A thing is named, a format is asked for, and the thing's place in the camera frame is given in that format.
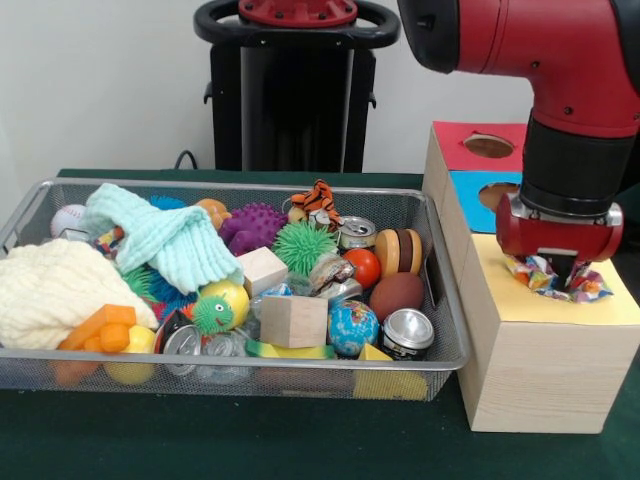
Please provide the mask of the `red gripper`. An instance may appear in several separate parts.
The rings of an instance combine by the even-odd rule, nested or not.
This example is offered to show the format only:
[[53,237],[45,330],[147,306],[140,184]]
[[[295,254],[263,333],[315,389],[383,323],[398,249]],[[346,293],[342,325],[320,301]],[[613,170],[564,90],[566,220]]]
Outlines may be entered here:
[[496,209],[496,238],[502,251],[520,257],[553,255],[555,290],[570,288],[577,261],[611,258],[620,245],[623,229],[623,212],[616,203],[598,219],[555,217],[529,208],[517,193],[508,193]]

